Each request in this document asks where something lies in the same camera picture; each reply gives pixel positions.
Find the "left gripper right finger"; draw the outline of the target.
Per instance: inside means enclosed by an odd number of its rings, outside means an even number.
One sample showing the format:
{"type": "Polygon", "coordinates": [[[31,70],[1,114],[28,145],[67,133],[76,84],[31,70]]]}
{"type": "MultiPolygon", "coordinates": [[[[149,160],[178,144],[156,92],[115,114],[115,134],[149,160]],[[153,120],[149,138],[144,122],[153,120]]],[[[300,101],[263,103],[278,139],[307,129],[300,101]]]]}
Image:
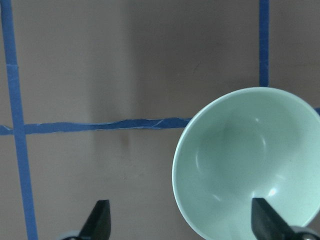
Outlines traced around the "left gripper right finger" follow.
{"type": "Polygon", "coordinates": [[[251,201],[251,229],[257,240],[299,239],[299,235],[264,198],[251,201]]]}

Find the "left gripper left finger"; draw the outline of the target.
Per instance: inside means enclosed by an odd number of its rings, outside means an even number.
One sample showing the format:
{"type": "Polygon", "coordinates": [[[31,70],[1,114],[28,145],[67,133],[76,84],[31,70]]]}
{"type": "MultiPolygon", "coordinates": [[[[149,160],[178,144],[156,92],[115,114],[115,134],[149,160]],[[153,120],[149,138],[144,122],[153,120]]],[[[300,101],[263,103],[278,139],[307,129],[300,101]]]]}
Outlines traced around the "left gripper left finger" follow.
{"type": "Polygon", "coordinates": [[[109,200],[98,200],[79,232],[81,240],[108,240],[111,236],[109,200]]]}

